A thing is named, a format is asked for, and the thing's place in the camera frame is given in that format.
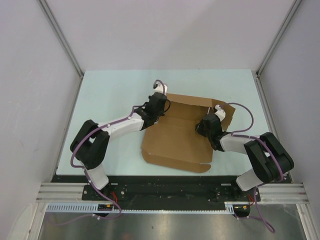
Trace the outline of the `brown cardboard box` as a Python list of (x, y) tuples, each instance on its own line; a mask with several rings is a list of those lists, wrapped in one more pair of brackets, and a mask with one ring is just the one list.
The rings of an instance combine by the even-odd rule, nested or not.
[(216, 105), (223, 105), (226, 116), (221, 127), (226, 131), (235, 108), (212, 98), (172, 93), (167, 98), (170, 100), (165, 105), (167, 112), (145, 130), (141, 144), (143, 159), (149, 164), (193, 173), (209, 171), (214, 150), (209, 140), (196, 132), (196, 125)]

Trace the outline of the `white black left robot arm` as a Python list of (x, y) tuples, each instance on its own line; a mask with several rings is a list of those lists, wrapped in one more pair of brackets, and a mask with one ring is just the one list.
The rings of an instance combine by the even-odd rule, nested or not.
[(154, 125), (168, 110), (168, 98), (156, 91), (143, 105), (132, 107), (129, 115), (104, 124), (86, 120), (70, 145), (70, 164), (84, 171), (93, 185), (93, 194), (100, 200), (110, 196), (111, 188), (102, 162), (105, 159), (109, 142), (133, 132), (145, 130)]

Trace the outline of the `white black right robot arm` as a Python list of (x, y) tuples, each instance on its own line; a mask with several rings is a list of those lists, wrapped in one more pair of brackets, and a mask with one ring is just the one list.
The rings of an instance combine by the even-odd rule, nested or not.
[(249, 136), (223, 131), (220, 118), (216, 114), (207, 114), (195, 126), (195, 131), (208, 139), (211, 147), (220, 152), (236, 152), (248, 156), (252, 168), (239, 175), (230, 188), (231, 196), (242, 201), (249, 190), (281, 182), (284, 174), (295, 166), (292, 157), (271, 132), (260, 136)]

